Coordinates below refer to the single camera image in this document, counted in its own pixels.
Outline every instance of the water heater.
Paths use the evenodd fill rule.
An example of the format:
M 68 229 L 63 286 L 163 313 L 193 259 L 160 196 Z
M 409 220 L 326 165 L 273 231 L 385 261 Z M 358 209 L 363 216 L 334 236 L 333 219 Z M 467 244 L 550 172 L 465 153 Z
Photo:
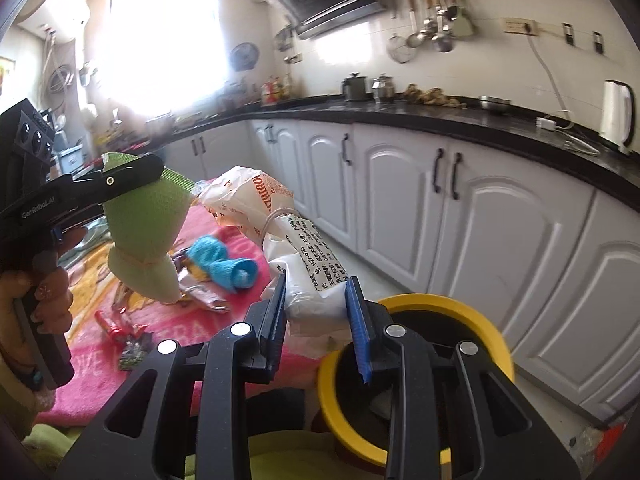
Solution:
M 56 32 L 56 43 L 66 43 L 82 34 L 89 19 L 84 0 L 28 0 L 15 23 L 44 39 L 50 30 Z

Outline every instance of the cabinet door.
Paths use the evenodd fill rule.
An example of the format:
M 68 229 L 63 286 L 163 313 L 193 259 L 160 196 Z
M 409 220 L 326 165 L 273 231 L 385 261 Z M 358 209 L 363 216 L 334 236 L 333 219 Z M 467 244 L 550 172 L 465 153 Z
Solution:
M 640 215 L 600 191 L 577 250 L 514 351 L 525 370 L 604 419 L 640 391 Z
M 302 216 L 312 217 L 306 176 L 303 174 L 302 147 L 297 121 L 277 121 L 273 124 L 273 146 L 279 166 L 281 183 L 293 192 L 296 209 Z
M 482 312 L 513 348 L 564 271 L 593 188 L 468 142 L 452 142 L 448 154 L 452 168 L 430 292 Z
M 234 166 L 252 167 L 254 158 L 246 122 L 226 124 L 196 135 L 207 178 L 217 178 Z
M 194 182 L 206 178 L 197 140 L 196 136 L 186 137 L 176 140 L 162 149 L 164 165 Z
M 444 204 L 447 139 L 356 124 L 353 140 L 358 253 L 410 290 L 426 292 Z
M 276 151 L 273 147 L 272 124 L 268 121 L 251 121 L 253 135 L 251 147 L 256 170 L 263 170 L 276 180 L 280 180 Z
M 351 127 L 300 121 L 299 128 L 315 213 L 313 221 L 318 228 L 355 251 L 353 144 L 348 138 Z

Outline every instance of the black countertop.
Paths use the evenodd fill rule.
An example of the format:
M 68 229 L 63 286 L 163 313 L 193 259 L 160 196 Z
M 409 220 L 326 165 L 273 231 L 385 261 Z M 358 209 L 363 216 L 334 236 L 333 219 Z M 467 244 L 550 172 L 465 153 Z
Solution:
M 404 101 L 378 105 L 373 101 L 345 102 L 332 96 L 298 99 L 270 108 L 250 104 L 158 139 L 155 145 L 159 148 L 217 126 L 251 119 L 381 124 L 466 140 L 535 160 L 579 178 L 640 212 L 640 164 L 635 158 L 606 148 L 593 131 L 581 127 L 580 132 L 573 130 L 572 134 L 588 140 L 600 150 L 600 156 L 576 153 L 566 146 L 565 136 L 537 129 L 535 117 L 539 112 L 514 107 L 510 115 L 496 116 L 470 104 L 466 109 L 408 105 Z

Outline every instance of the metal bowl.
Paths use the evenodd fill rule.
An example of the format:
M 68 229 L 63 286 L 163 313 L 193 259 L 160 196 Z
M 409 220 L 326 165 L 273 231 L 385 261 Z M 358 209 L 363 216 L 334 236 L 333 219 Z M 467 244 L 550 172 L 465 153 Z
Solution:
M 491 97 L 488 95 L 482 95 L 478 99 L 484 110 L 488 110 L 494 114 L 505 114 L 511 106 L 511 101 L 508 99 L 498 99 L 497 97 Z

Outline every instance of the cooking pot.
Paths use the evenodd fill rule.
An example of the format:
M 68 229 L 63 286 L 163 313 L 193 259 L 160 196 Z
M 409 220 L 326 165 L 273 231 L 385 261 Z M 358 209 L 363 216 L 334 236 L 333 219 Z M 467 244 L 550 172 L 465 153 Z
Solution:
M 342 95 L 345 101 L 366 101 L 367 78 L 358 76 L 358 72 L 351 72 L 351 77 L 342 82 Z
M 396 98 L 396 85 L 391 76 L 382 74 L 375 77 L 371 89 L 377 103 L 392 103 Z

